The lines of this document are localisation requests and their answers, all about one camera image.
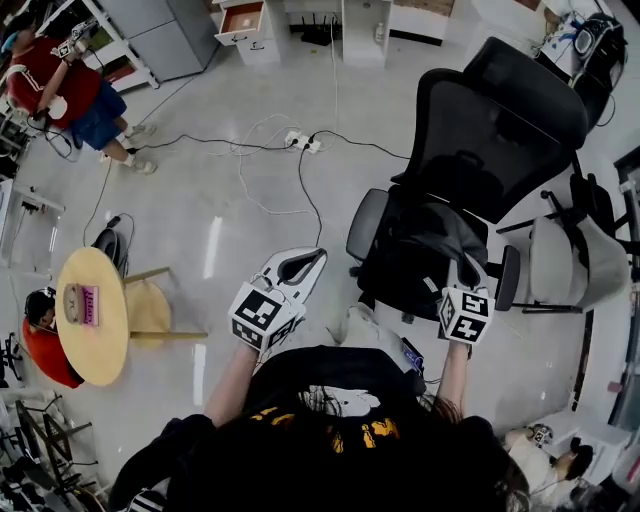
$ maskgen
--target gray cabinet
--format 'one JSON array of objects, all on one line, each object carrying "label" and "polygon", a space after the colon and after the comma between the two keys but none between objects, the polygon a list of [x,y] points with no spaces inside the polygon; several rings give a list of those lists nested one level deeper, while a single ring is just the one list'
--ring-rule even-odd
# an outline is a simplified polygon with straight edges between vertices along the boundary
[{"label": "gray cabinet", "polygon": [[113,23],[160,80],[202,71],[217,32],[202,0],[101,0]]},{"label": "gray cabinet", "polygon": [[190,75],[202,70],[176,21],[129,40],[158,80]]},{"label": "gray cabinet", "polygon": [[101,4],[127,39],[175,19],[165,0],[101,0]]}]

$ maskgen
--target open drawer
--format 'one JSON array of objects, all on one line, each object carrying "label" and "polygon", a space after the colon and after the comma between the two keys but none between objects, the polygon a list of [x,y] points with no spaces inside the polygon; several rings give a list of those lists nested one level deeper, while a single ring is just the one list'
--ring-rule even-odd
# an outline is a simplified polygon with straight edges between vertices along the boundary
[{"label": "open drawer", "polygon": [[265,36],[268,25],[264,2],[236,5],[224,11],[216,38],[225,46],[255,41]]}]

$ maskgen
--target drawer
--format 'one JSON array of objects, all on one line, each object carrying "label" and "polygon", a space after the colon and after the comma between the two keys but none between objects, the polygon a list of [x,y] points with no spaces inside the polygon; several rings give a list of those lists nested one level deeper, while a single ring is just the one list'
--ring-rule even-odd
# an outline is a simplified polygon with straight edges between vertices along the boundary
[{"label": "drawer", "polygon": [[247,65],[280,62],[278,47],[273,39],[242,41],[237,46],[242,61]]},{"label": "drawer", "polygon": [[236,5],[224,11],[222,28],[216,35],[225,46],[239,42],[255,42],[265,36],[268,15],[264,2]]}]

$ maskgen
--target mesh chair back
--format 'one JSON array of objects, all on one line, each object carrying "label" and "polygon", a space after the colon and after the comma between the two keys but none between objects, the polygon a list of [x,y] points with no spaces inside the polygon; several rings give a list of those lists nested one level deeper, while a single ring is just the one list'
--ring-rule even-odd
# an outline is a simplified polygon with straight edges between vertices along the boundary
[{"label": "mesh chair back", "polygon": [[423,75],[411,160],[393,181],[497,223],[569,166],[586,126],[575,91],[490,40],[464,73]]},{"label": "mesh chair back", "polygon": [[625,291],[631,281],[624,248],[587,216],[578,224],[589,255],[589,281],[577,306],[590,311]]}]

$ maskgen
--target person in red shirt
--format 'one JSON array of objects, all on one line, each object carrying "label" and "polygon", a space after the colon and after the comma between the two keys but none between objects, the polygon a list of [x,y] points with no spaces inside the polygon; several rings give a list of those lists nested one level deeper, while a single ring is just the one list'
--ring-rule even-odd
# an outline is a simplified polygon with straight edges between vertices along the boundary
[{"label": "person in red shirt", "polygon": [[139,144],[155,127],[129,126],[122,118],[127,106],[120,95],[77,53],[60,58],[61,43],[36,37],[34,18],[28,12],[11,20],[2,38],[2,52],[10,50],[13,56],[7,71],[9,96],[32,116],[44,111],[54,126],[70,129],[93,149],[135,172],[154,172],[155,164],[129,154],[116,137],[124,133],[133,145]]},{"label": "person in red shirt", "polygon": [[62,344],[53,325],[55,317],[55,291],[51,288],[36,290],[25,302],[22,335],[33,362],[47,377],[70,388],[77,388],[84,379],[73,369],[62,350]]}]

